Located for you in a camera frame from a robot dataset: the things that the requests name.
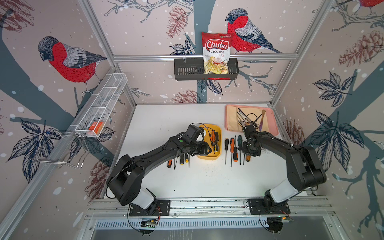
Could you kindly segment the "deli black yellow screwdriver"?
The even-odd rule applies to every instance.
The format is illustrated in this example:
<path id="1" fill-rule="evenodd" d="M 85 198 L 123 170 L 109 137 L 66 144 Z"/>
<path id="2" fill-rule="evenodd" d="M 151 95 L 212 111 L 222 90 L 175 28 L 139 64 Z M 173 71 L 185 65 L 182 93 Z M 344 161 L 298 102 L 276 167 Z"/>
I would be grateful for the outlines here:
<path id="1" fill-rule="evenodd" d="M 229 139 L 226 138 L 225 139 L 225 165 L 227 164 L 227 152 L 228 152 L 228 149 L 229 149 Z"/>

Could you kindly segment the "orange black large screwdriver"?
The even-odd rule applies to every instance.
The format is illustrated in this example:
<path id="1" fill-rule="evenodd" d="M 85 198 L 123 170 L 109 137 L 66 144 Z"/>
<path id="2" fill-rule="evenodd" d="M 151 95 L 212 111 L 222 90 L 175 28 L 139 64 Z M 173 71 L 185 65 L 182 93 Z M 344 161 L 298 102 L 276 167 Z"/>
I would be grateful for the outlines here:
<path id="1" fill-rule="evenodd" d="M 232 162 L 233 162 L 234 148 L 235 148 L 235 139 L 234 139 L 234 138 L 231 138 L 231 140 L 230 140 L 231 167 L 232 167 Z"/>

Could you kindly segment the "green black screwdriver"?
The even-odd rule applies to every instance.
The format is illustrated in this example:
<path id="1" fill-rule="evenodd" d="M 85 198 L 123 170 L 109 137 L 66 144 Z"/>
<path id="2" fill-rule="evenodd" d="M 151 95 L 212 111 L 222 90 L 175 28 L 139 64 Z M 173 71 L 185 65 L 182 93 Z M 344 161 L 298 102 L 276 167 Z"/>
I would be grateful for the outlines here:
<path id="1" fill-rule="evenodd" d="M 239 163 L 240 165 L 242 165 L 242 146 L 243 146 L 243 138 L 241 135 L 238 136 L 238 139 L 237 139 L 237 143 L 238 143 L 238 151 L 239 151 Z"/>

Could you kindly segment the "small orange black screwdriver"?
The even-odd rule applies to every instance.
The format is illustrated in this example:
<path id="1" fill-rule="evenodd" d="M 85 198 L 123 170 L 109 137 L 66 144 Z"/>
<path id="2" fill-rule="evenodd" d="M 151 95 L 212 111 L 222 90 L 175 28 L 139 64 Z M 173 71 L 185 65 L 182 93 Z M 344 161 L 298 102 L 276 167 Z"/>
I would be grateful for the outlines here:
<path id="1" fill-rule="evenodd" d="M 233 160 L 234 160 L 234 162 L 238 162 L 238 160 L 239 160 L 238 148 L 237 147 L 234 147 Z"/>

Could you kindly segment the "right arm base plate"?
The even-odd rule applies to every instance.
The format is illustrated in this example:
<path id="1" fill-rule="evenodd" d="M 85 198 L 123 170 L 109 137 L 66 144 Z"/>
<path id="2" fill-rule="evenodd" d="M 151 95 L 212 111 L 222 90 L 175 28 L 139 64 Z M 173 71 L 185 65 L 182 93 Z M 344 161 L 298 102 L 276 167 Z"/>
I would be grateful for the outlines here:
<path id="1" fill-rule="evenodd" d="M 246 207 L 250 209 L 251 215 L 290 215 L 291 210 L 288 202 L 266 203 L 264 198 L 251 198 L 246 201 Z"/>

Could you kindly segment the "yellow storage box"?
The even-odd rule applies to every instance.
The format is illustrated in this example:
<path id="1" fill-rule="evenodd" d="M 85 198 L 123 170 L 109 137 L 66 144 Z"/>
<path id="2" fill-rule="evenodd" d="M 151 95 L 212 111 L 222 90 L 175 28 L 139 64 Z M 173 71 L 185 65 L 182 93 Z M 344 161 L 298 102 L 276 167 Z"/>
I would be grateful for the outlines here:
<path id="1" fill-rule="evenodd" d="M 200 128 L 204 130 L 204 142 L 208 144 L 212 150 L 207 156 L 198 156 L 203 160 L 217 160 L 221 155 L 222 147 L 222 130 L 218 125 L 200 124 Z"/>

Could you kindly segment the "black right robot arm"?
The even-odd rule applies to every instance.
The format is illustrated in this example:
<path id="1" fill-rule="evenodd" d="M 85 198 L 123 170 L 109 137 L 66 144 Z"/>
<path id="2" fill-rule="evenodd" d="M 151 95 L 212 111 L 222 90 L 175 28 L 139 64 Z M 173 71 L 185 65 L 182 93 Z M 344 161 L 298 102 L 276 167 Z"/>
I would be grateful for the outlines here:
<path id="1" fill-rule="evenodd" d="M 279 185 L 265 192 L 265 208 L 283 205 L 303 190 L 326 182 L 325 170 L 314 147 L 290 144 L 268 132 L 258 132 L 253 125 L 244 127 L 243 133 L 247 140 L 246 146 L 243 147 L 246 155 L 259 157 L 264 148 L 286 161 L 287 177 Z"/>

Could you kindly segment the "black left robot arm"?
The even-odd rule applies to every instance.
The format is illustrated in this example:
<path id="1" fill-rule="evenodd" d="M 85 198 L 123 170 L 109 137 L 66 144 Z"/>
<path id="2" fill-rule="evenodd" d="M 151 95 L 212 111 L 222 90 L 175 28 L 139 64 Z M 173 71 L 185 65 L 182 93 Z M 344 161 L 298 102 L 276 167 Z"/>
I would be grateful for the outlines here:
<path id="1" fill-rule="evenodd" d="M 193 124 L 184 133 L 170 137 L 162 146 L 131 158 L 122 156 L 106 181 L 108 189 L 122 206 L 132 203 L 139 195 L 146 174 L 176 157 L 188 154 L 206 156 L 212 152 L 204 141 L 205 130 Z"/>

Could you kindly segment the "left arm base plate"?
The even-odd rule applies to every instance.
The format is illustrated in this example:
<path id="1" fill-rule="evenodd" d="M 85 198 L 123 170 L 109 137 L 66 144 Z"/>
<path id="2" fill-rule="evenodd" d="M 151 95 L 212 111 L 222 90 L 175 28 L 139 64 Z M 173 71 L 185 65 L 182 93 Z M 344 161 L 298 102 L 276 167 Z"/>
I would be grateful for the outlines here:
<path id="1" fill-rule="evenodd" d="M 138 205 L 131 204 L 129 216 L 130 217 L 158 217 L 169 216 L 170 214 L 170 200 L 155 200 L 146 209 Z"/>

